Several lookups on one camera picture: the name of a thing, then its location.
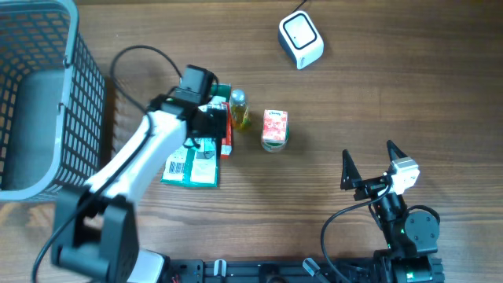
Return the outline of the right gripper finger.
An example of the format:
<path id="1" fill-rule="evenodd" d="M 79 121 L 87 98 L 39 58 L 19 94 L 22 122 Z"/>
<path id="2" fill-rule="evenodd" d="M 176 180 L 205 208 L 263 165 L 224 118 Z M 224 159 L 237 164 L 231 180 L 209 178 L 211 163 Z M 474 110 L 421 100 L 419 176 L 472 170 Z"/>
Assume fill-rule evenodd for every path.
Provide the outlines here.
<path id="1" fill-rule="evenodd" d="M 347 149 L 342 152 L 343 169 L 340 188 L 342 190 L 357 189 L 362 183 L 362 177 L 356 168 L 354 161 Z"/>
<path id="2" fill-rule="evenodd" d="M 407 155 L 392 140 L 387 141 L 387 152 L 390 161 L 407 157 Z"/>

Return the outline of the red white toothpaste box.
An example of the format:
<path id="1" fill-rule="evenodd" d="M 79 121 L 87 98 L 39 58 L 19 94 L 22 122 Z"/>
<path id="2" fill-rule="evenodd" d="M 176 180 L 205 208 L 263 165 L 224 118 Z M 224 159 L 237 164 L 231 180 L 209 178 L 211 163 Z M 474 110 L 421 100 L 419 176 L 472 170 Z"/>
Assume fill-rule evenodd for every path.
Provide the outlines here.
<path id="1" fill-rule="evenodd" d="M 222 139 L 221 145 L 221 158 L 228 159 L 233 150 L 233 127 L 232 127 L 232 116 L 229 110 L 229 103 L 222 102 L 221 106 L 226 110 L 226 136 Z"/>

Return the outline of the clear Vim dish soap bottle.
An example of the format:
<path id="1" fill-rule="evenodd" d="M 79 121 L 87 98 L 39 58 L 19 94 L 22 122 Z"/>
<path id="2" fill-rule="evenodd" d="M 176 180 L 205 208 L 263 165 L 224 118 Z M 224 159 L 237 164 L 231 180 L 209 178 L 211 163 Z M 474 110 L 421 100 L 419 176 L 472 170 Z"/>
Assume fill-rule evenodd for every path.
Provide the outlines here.
<path id="1" fill-rule="evenodd" d="M 239 130 L 244 129 L 249 124 L 249 105 L 245 92 L 240 89 L 233 90 L 230 95 L 229 106 L 233 127 Z"/>

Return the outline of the green white sponge package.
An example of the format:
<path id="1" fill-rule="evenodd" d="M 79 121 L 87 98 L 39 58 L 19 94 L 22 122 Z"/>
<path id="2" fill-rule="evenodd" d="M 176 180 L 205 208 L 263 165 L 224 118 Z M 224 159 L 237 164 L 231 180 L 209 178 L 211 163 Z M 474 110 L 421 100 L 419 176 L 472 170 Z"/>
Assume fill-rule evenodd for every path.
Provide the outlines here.
<path id="1" fill-rule="evenodd" d="M 232 87 L 230 84 L 215 84 L 211 88 L 211 104 L 221 105 L 228 102 Z M 214 138 L 196 138 L 200 145 L 196 148 L 188 139 L 186 143 L 173 152 L 166 160 L 165 168 L 160 179 L 161 183 L 184 186 L 189 188 L 204 187 L 214 188 L 218 186 L 219 161 L 217 155 L 217 141 Z"/>

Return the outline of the red white Kleenex tissue pack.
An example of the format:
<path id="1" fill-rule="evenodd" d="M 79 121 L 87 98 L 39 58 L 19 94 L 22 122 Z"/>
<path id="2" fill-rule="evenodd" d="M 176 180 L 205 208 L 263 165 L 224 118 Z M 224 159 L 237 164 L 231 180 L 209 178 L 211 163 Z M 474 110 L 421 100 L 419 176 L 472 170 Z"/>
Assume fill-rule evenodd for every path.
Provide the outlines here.
<path id="1" fill-rule="evenodd" d="M 283 143 L 286 141 L 288 113 L 280 110 L 265 110 L 263 115 L 262 139 L 265 142 Z"/>

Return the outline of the green lid white jar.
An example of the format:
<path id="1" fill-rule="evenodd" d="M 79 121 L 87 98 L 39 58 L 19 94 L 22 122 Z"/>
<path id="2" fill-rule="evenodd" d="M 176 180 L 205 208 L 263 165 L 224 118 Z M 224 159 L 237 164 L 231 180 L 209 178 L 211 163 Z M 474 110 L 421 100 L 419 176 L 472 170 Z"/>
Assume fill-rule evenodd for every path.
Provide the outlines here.
<path id="1" fill-rule="evenodd" d="M 261 145 L 267 152 L 277 153 L 285 148 L 288 142 L 288 138 L 289 138 L 289 128 L 287 128 L 286 130 L 285 140 L 283 142 L 267 142 L 262 139 Z"/>

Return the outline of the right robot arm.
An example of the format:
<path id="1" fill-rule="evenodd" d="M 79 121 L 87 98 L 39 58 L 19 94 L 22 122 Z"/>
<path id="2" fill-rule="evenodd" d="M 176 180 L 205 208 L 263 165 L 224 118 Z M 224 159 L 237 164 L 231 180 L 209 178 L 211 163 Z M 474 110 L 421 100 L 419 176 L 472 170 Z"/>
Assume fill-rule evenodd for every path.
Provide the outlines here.
<path id="1" fill-rule="evenodd" d="M 386 249 L 371 258 L 340 260 L 336 265 L 353 282 L 433 283 L 444 282 L 438 251 L 440 217 L 425 205 L 407 206 L 403 193 L 420 175 L 419 165 L 387 141 L 390 166 L 380 177 L 363 179 L 344 150 L 341 189 L 354 190 L 355 200 L 371 200 L 371 216 L 384 234 Z"/>

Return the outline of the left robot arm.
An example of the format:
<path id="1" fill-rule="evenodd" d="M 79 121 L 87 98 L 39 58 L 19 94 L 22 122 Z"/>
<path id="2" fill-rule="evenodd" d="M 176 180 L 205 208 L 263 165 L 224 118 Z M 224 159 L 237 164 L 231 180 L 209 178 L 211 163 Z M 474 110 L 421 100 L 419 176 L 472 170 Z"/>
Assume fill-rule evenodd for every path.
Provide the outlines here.
<path id="1" fill-rule="evenodd" d="M 202 110 L 215 75 L 189 65 L 179 86 L 150 103 L 134 135 L 83 186 L 57 198 L 50 261 L 98 282 L 162 282 L 171 260 L 140 247 L 136 205 L 169 155 L 198 138 L 220 140 L 226 112 Z"/>

